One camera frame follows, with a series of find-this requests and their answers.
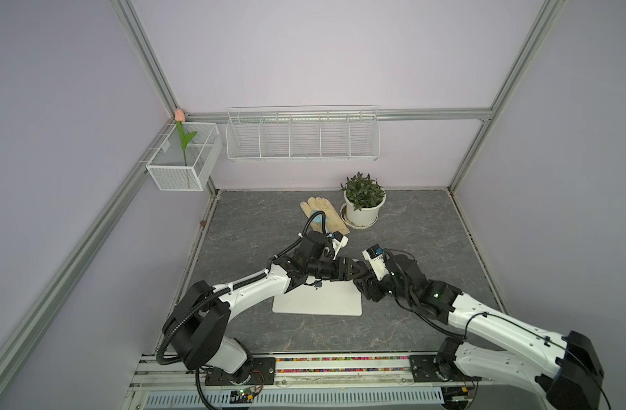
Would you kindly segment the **silver laptop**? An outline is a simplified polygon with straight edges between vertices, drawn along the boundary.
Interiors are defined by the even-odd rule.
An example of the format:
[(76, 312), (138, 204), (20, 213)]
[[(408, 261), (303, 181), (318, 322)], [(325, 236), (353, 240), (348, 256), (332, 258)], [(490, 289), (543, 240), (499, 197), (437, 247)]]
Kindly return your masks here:
[(302, 285), (274, 298), (275, 314), (361, 316), (362, 295), (352, 282)]

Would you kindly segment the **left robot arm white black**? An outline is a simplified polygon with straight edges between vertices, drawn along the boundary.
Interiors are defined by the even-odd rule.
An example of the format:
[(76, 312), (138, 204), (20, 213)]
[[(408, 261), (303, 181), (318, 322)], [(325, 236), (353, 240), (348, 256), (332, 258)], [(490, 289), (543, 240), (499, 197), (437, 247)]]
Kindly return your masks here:
[(365, 262), (339, 256), (348, 241), (344, 234), (311, 230), (315, 219), (325, 218), (324, 212), (314, 212), (297, 239), (270, 256), (262, 270), (225, 284), (199, 281), (192, 285), (164, 322), (156, 362), (161, 366), (182, 363), (191, 371), (214, 367), (244, 375), (252, 370), (253, 357), (226, 335), (227, 325), (235, 317), (267, 299), (308, 285), (311, 278), (324, 283), (369, 276)]

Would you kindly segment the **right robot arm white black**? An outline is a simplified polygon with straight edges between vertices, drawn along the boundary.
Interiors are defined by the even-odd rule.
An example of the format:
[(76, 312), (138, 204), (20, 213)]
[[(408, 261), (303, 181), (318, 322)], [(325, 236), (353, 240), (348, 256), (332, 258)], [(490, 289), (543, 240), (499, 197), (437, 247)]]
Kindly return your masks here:
[(367, 273), (357, 289), (370, 301), (391, 297), (446, 335), (434, 360), (441, 379), (491, 379), (541, 396), (553, 409), (596, 409), (609, 399), (592, 341), (514, 319), (441, 280), (415, 258), (375, 245), (363, 251)]

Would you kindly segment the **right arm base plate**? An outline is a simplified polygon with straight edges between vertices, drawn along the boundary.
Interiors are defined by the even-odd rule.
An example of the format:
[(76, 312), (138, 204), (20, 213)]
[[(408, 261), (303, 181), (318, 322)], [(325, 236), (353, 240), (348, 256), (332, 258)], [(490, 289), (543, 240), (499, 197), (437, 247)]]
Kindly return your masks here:
[(481, 377), (472, 377), (462, 373), (450, 361), (438, 359), (437, 355), (410, 355), (409, 364), (413, 380), (416, 383), (427, 382), (478, 382)]

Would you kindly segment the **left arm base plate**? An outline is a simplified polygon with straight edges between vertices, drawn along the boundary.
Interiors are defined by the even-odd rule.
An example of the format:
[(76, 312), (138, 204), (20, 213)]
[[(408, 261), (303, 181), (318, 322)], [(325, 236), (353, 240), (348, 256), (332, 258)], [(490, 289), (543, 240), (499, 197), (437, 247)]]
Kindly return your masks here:
[(212, 368), (205, 375), (206, 386), (273, 385), (276, 376), (276, 359), (272, 356), (254, 357), (247, 360), (236, 372), (227, 373)]

